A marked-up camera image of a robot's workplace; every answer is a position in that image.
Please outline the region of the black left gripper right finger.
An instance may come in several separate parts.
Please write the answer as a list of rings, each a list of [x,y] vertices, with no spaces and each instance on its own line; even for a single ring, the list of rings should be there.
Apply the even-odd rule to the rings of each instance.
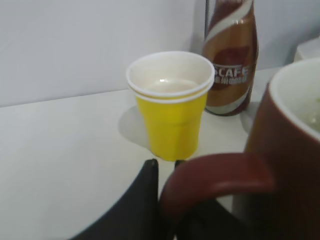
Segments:
[[[179,240],[245,240],[246,225],[216,198],[244,179],[217,159],[177,160],[172,174],[172,221]]]

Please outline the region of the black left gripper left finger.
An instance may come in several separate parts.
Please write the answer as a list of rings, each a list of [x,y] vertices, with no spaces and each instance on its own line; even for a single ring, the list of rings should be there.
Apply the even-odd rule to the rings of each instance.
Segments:
[[[144,162],[122,197],[73,240],[152,240],[158,220],[159,164]]]

